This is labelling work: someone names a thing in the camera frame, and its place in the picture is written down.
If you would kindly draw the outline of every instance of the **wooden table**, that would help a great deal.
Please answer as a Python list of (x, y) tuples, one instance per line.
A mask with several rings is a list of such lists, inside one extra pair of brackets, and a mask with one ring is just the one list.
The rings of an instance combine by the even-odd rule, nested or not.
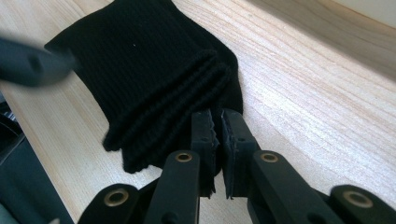
[[(1, 35), (43, 46), (110, 0), (0, 3)], [(396, 30), (328, 0), (181, 1), (179, 9), (237, 55), (244, 117), (264, 149), (315, 189), (352, 184), (396, 207)], [(101, 146), (107, 121), (76, 75), (43, 89), (2, 83), (72, 218), (102, 188), (141, 188), (160, 170), (122, 171)], [(201, 200), (202, 223), (249, 223), (246, 200)]]

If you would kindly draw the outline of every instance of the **bolt hole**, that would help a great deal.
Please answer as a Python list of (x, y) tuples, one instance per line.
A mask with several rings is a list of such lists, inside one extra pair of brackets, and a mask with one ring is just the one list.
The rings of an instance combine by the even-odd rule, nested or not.
[(358, 206), (360, 208), (371, 208), (373, 207), (373, 201), (371, 201), (369, 198), (364, 196), (363, 194), (349, 190), (345, 191), (343, 193), (344, 198), (349, 202), (352, 203), (355, 206)]
[(180, 162), (186, 162), (192, 160), (192, 155), (189, 153), (179, 153), (176, 155), (176, 160)]
[(262, 160), (266, 162), (277, 162), (278, 158), (272, 153), (262, 153)]
[(125, 189), (114, 189), (111, 190), (105, 196), (105, 205), (109, 207), (119, 206), (127, 201), (129, 197), (128, 191)]
[(163, 215), (161, 222), (163, 224), (177, 224), (178, 216), (176, 213), (168, 212)]
[(326, 220), (317, 214), (308, 214), (308, 221), (313, 224), (326, 224)]
[(27, 60), (32, 67), (33, 71), (36, 73), (42, 73), (43, 72), (43, 66), (40, 62), (40, 60), (37, 58), (35, 55), (30, 55), (27, 57)]

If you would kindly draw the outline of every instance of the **ribbed fabric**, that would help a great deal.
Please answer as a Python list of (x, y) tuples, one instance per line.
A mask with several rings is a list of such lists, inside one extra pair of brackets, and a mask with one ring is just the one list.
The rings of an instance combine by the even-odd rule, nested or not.
[(69, 49), (77, 57), (76, 73), (109, 122), (104, 147), (122, 149), (129, 173), (177, 149), (193, 111), (219, 110), (229, 100), (230, 80), (242, 112), (235, 56), (171, 1), (116, 0), (66, 28), (46, 49)]

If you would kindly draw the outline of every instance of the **light wood surface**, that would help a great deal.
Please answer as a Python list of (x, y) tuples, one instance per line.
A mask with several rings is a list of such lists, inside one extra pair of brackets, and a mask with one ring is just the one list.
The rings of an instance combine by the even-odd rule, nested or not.
[[(38, 46), (106, 0), (0, 3), (0, 35)], [(181, 1), (177, 7), (237, 55), (244, 118), (264, 149), (315, 189), (352, 184), (396, 207), (396, 30), (328, 0)], [(2, 83), (72, 218), (102, 188), (159, 176), (121, 169), (101, 141), (107, 121), (76, 75), (44, 89)], [(202, 223), (249, 223), (246, 200), (201, 200)]]

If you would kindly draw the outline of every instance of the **folded black sock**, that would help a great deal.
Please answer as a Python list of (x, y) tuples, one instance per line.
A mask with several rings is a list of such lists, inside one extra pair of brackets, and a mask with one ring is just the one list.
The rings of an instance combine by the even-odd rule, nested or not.
[[(79, 60), (76, 73), (109, 122), (104, 147), (122, 148), (129, 173), (177, 149), (193, 111), (220, 108), (220, 99), (233, 95), (224, 94), (230, 80), (239, 87), (231, 51), (163, 4), (168, 3), (116, 0), (46, 45), (69, 49)], [(242, 102), (240, 89), (236, 98)]]

